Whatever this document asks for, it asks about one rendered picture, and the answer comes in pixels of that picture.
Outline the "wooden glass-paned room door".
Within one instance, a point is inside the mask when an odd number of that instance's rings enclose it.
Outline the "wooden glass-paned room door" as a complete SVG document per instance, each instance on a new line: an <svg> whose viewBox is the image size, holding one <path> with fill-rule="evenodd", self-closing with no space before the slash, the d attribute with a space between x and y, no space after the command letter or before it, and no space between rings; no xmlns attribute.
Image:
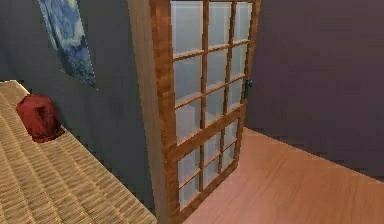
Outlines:
<svg viewBox="0 0 384 224"><path fill-rule="evenodd" d="M237 168L261 0L128 0L157 224Z"/></svg>

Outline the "dark red rounded object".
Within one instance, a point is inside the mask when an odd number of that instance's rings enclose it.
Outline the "dark red rounded object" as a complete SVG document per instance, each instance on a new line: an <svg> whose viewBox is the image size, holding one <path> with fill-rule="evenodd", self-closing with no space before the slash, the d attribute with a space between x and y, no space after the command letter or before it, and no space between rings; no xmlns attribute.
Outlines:
<svg viewBox="0 0 384 224"><path fill-rule="evenodd" d="M37 143L55 140L65 133L52 100L39 94L27 94L17 106L27 133Z"/></svg>

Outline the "blue swirl wall painting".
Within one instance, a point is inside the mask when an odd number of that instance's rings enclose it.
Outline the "blue swirl wall painting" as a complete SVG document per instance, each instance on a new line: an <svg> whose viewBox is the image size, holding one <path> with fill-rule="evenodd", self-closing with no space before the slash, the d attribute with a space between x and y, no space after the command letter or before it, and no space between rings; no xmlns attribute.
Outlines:
<svg viewBox="0 0 384 224"><path fill-rule="evenodd" d="M62 71L82 84L96 87L77 0L38 0L38 3Z"/></svg>

